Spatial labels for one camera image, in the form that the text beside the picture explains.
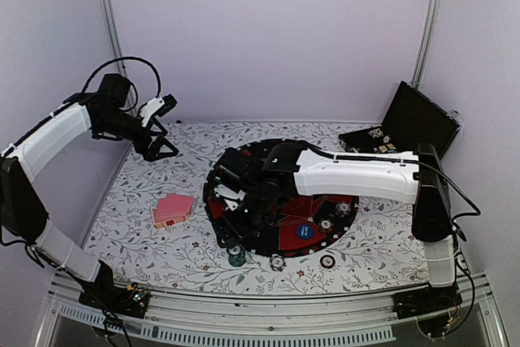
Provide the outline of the blue small blind button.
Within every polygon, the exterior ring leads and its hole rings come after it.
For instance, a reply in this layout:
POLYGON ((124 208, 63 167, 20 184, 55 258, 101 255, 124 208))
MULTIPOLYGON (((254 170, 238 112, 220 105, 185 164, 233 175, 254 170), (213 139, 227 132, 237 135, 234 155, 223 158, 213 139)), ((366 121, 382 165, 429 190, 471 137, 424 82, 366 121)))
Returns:
POLYGON ((296 235, 301 240, 309 240, 314 236, 314 228, 310 224, 300 224, 296 229, 296 235))

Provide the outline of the green poker chip stack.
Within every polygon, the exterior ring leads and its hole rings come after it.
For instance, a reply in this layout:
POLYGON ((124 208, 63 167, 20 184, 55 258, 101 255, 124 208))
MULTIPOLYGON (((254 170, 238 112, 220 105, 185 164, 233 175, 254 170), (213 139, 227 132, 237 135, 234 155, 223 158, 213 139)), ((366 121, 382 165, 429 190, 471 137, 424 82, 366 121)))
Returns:
POLYGON ((245 249, 241 245, 228 248, 227 254, 231 266, 241 267, 245 264, 245 249))

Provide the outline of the blue beige poker chip stack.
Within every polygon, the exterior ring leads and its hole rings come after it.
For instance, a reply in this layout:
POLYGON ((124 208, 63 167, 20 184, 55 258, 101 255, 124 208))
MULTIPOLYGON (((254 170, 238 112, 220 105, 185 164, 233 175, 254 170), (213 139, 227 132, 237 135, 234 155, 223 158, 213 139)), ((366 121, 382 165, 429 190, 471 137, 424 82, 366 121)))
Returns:
POLYGON ((286 267, 286 261, 282 256, 275 254, 270 257, 270 267, 273 271, 282 271, 286 267))

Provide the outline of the poker chips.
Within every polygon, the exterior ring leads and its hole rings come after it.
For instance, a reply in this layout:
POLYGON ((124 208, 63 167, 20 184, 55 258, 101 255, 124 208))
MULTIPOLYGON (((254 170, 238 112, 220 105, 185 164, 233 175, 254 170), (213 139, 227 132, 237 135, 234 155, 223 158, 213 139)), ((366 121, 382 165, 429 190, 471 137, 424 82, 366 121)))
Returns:
POLYGON ((338 218, 346 218, 349 215, 351 206, 347 202, 338 202, 335 206, 335 216, 338 218))

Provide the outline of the red brown poker chip stack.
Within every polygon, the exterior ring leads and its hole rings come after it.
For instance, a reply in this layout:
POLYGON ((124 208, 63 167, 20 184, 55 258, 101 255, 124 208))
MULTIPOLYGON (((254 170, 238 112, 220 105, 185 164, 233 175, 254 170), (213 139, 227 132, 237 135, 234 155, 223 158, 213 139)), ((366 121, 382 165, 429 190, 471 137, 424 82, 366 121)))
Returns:
POLYGON ((320 259, 320 266, 325 269, 331 269, 336 265, 336 260, 331 255, 323 255, 320 259))

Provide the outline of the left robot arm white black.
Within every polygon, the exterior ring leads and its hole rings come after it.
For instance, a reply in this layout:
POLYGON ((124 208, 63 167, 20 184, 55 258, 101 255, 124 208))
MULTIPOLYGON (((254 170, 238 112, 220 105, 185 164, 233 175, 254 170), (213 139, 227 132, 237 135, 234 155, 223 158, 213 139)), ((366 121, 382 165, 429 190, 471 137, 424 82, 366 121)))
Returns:
POLYGON ((104 75, 97 91, 73 94, 1 154, 2 226, 39 265, 49 263, 71 275, 104 310, 121 301, 113 271, 52 222, 43 183, 52 176, 48 168, 58 166, 56 158, 87 133, 95 140, 129 141, 149 162, 177 154, 159 122, 176 99, 157 94, 131 115, 124 107, 131 87, 118 73, 104 75))

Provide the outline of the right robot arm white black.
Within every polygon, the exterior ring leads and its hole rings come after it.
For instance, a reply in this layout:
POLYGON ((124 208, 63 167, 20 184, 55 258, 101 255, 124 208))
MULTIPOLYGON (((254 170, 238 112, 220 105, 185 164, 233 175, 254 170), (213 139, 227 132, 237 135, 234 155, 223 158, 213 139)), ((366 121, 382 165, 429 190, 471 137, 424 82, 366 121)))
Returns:
POLYGON ((234 247, 279 221, 299 197, 365 196, 413 207, 412 234, 425 251, 429 287, 420 304, 437 311, 450 300, 456 279, 455 216, 447 177, 433 145, 397 154, 330 152, 307 141, 271 139, 228 148, 214 165, 205 202, 222 199, 220 216, 209 213, 222 247, 234 247))

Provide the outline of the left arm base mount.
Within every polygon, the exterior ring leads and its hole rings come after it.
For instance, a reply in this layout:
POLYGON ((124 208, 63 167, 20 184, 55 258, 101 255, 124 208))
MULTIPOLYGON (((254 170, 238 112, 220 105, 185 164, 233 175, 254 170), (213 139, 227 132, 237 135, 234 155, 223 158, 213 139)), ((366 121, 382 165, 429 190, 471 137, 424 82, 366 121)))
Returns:
POLYGON ((79 303, 110 314, 123 314, 143 319, 150 302, 150 290, 144 285, 132 283, 119 287, 109 283, 107 287, 100 284, 79 282, 82 292, 79 303))

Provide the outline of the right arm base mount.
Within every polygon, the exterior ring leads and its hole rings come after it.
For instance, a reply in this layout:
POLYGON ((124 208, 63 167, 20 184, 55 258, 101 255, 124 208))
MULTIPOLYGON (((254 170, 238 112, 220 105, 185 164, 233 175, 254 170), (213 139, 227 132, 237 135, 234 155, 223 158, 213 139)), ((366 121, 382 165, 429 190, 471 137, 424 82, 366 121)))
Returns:
POLYGON ((426 315, 418 321, 419 331, 429 338, 446 336, 461 312, 462 296, 456 283, 427 287, 392 295, 392 311, 398 319, 426 315))

